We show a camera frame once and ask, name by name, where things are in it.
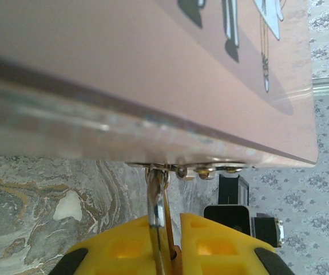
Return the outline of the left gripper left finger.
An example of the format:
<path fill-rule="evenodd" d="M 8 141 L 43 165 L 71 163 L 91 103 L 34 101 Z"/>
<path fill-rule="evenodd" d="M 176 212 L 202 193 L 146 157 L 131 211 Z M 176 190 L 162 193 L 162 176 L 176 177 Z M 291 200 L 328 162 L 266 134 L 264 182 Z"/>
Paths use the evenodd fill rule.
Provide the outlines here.
<path fill-rule="evenodd" d="M 148 217 L 73 245 L 54 267 L 54 274 L 156 274 Z"/>

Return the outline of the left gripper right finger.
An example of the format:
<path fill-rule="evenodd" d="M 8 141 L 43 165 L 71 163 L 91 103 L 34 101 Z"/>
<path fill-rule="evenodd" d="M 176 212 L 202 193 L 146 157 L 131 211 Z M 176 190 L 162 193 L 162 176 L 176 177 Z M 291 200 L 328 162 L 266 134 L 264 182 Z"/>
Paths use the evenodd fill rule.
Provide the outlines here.
<path fill-rule="evenodd" d="M 255 249 L 271 245 L 195 214 L 180 220 L 183 274 L 267 274 Z"/>

